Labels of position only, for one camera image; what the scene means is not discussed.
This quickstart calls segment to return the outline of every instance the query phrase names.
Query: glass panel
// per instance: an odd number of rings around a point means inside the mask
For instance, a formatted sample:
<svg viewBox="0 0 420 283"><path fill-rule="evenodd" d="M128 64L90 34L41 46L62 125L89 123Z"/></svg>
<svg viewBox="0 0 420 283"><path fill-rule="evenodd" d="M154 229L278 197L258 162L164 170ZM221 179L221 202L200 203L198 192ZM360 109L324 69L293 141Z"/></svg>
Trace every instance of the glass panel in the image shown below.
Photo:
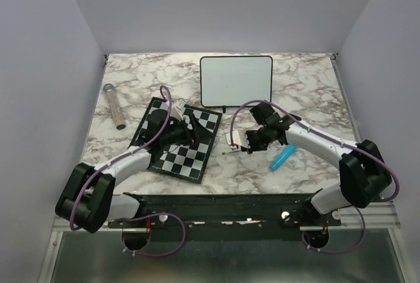
<svg viewBox="0 0 420 283"><path fill-rule="evenodd" d="M343 249L359 230L336 230L329 249ZM151 243L148 251L177 243ZM65 232L53 282L403 282L387 230L370 230L362 247L344 255L323 255L301 242L187 242L166 258L123 253L118 232Z"/></svg>

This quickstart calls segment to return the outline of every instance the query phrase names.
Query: black and white checkered board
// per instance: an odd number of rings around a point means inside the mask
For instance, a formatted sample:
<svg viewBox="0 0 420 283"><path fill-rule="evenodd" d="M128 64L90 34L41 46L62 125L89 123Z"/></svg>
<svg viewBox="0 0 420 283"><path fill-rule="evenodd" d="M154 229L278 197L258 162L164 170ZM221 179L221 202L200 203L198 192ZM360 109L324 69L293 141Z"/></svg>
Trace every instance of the black and white checkered board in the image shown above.
<svg viewBox="0 0 420 283"><path fill-rule="evenodd" d="M152 98L131 144L142 135L144 132L142 130L147 129L147 118L156 109L164 109L167 111L168 105L164 103L161 98ZM201 142L197 148L171 145L169 148L165 149L160 160L152 165L149 170L184 179L192 183L201 183L211 153L211 148L213 147L216 138L217 129L221 122L222 114L208 109L189 106L187 104L185 105L182 114L187 114L191 111L199 123L213 133L211 139L206 142Z"/></svg>

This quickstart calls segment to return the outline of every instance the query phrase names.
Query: white marble surface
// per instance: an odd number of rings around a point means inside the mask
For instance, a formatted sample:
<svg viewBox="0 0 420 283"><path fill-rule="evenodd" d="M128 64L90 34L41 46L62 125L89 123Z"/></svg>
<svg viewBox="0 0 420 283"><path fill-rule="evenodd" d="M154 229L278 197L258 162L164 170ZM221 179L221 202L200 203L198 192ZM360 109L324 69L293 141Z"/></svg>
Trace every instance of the white marble surface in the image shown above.
<svg viewBox="0 0 420 283"><path fill-rule="evenodd" d="M167 85L173 98L200 106L200 58L204 53L112 54L102 86L112 83L118 90L127 127L117 130L104 94L99 94L83 161L103 162L127 149L152 96ZM272 102L297 114L315 127L344 139L354 139L347 110L328 55L268 54L274 59ZM233 110L222 117L217 141L201 185L152 173L138 173L115 189L115 193L137 194L237 194L315 192L338 181L337 170L317 156L298 149L277 171L270 162L281 152L278 143L266 152L252 155L229 151L228 132ZM256 129L251 114L244 111L236 128Z"/></svg>

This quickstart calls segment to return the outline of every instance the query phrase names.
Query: cable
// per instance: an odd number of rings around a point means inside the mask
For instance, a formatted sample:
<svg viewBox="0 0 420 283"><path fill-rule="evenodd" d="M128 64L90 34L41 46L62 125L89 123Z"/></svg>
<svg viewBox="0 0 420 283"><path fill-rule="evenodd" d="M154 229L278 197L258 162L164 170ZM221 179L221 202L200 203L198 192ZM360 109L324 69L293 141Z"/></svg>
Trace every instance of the cable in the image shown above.
<svg viewBox="0 0 420 283"><path fill-rule="evenodd" d="M74 219L75 219L75 215L76 215L76 210L77 207L80 204L80 201L86 191L86 189L89 188L90 184L92 183L93 179L95 179L95 177L97 175L99 175L100 172L104 171L105 169L109 168L111 165L114 165L116 162L119 162L120 160L122 160L123 158L126 158L127 156L131 156L134 153L137 153L139 150L142 150L143 148L149 146L150 144L152 144L163 132L163 130L165 129L166 125L169 122L169 118L171 117L171 109L172 109L172 97L171 97L171 92L169 91L168 87L161 85L160 87L160 94L162 96L163 99L165 99L166 101L169 101L169 107L168 107L168 113L166 115L165 121L163 122L162 127L160 128L160 130L156 133L156 135L154 137L152 137L150 139L150 141L148 141L147 143L144 143L142 146L139 146L138 148L136 148L135 150L133 150L133 153L131 152L127 152L125 154L122 154L120 156L118 156L117 158L113 159L112 161L108 162L106 165L103 165L101 168L99 168L98 170L96 170L85 182L85 184L81 187L81 190L79 192L79 194L77 195L77 198L74 202L73 205L73 209L72 212L70 214L70 229L71 230L79 230L80 227L77 227L74 225Z"/></svg>
<svg viewBox="0 0 420 283"><path fill-rule="evenodd" d="M306 246L306 248L317 251L317 252L320 252L320 253L326 253L328 255L340 255L342 253L352 252L353 250L356 250L357 248L359 248L366 238L366 222L365 222L365 219L363 218L362 212L357 207L354 207L354 208L359 213L360 218L362 219L363 229L362 229L362 237L360 237L359 241L353 247L351 247L349 249L345 249L345 250L338 250L338 251L321 250L321 249L318 249L318 248L314 248L310 245L309 235L306 232L302 232L301 240L302 240L303 244Z"/></svg>
<svg viewBox="0 0 420 283"><path fill-rule="evenodd" d="M324 219L324 225L321 230L321 234L325 235L328 232L328 224L327 221Z"/></svg>
<svg viewBox="0 0 420 283"><path fill-rule="evenodd" d="M174 148L172 148L172 150L167 150L166 152L163 152L163 154L162 155L166 155L166 154L168 154L168 153L172 153L172 152L174 152L177 148L178 148L179 146L175 146Z"/></svg>
<svg viewBox="0 0 420 283"><path fill-rule="evenodd" d="M173 250L169 251L169 252L165 252L165 253L147 253L147 252L141 252L138 250L130 250L129 248L127 248L127 246L125 245L125 240L124 240L124 236L121 237L121 243L124 246L124 250L123 251L129 251L131 252L133 255L143 255L145 257L167 257L168 255L172 255L175 252L177 252L179 249L181 249L181 247L185 244L185 239L186 239L186 229L185 229L185 225L184 222L182 222L182 220L175 214L172 213L155 213L155 214L150 214L150 215L145 215L142 217L137 217L134 219L124 219L124 221L129 221L129 222L135 222L135 221L143 221L145 219L150 219L152 217L157 217L160 215L167 215L169 217L173 217L174 219L176 219L181 227L182 227L182 239L180 244Z"/></svg>
<svg viewBox="0 0 420 283"><path fill-rule="evenodd" d="M280 110L283 114L285 114L287 117L289 117L290 119L292 119L295 123L297 123L298 125L300 125L303 129L307 130L308 132L312 132L315 135L317 135L317 136L319 136L319 137L321 137L321 138L323 138L323 139L325 139L325 140L327 140L329 142L332 142L334 144L342 145L342 143L340 141L338 141L338 140L330 137L329 135L323 134L323 133L321 133L321 132L319 132L319 131L311 128L311 127L306 126L305 124L303 124L302 122L300 122L298 119L296 119L294 116L292 116L289 112L287 112L283 108L279 107L278 105L273 104L271 102L268 102L266 100L258 100L258 99L256 99L256 100L250 100L250 101L246 102L245 104L243 104L242 106L240 106L235 111L235 113L234 113L234 115L232 117L232 121L230 123L230 142L232 142L232 146L233 145L236 145L236 144L233 143L234 142L233 141L233 131L234 131L234 122L235 122L236 116L238 115L239 111L241 111L242 109L244 109L247 105L254 104L256 102L269 104L269 105L277 108L278 110ZM349 149L351 149L351 150L353 150L355 152L361 153L364 156L366 156L366 157L370 158L371 160L375 161L376 163L378 163L379 165L381 165L382 167L384 167L389 172L389 174L392 177L392 179L394 179L394 183L395 183L394 193L391 196L389 196L388 198L385 198L385 199L381 200L380 202L389 202L389 201L392 201L393 199L395 199L397 197L398 193L400 193L400 181L398 180L395 172L387 164L385 164L384 162L382 162L379 158L376 158L375 156L369 154L368 152L365 152L364 150L361 150L358 147L354 147L354 146L351 146L351 145L346 144L346 143L344 143L343 146L346 147L346 148L349 148Z"/></svg>

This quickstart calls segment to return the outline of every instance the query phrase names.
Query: white wall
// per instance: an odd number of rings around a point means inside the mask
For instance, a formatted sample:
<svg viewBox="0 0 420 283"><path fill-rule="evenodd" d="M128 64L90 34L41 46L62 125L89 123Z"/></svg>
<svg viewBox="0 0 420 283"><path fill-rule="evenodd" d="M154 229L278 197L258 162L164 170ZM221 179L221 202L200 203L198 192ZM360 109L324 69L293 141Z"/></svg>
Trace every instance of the white wall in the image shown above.
<svg viewBox="0 0 420 283"><path fill-rule="evenodd" d="M0 11L0 282L36 282L104 58L75 0Z"/></svg>
<svg viewBox="0 0 420 283"><path fill-rule="evenodd" d="M401 180L396 199L420 278L420 0L370 0L338 65L363 137Z"/></svg>
<svg viewBox="0 0 420 283"><path fill-rule="evenodd" d="M337 52L368 0L76 0L108 53Z"/></svg>

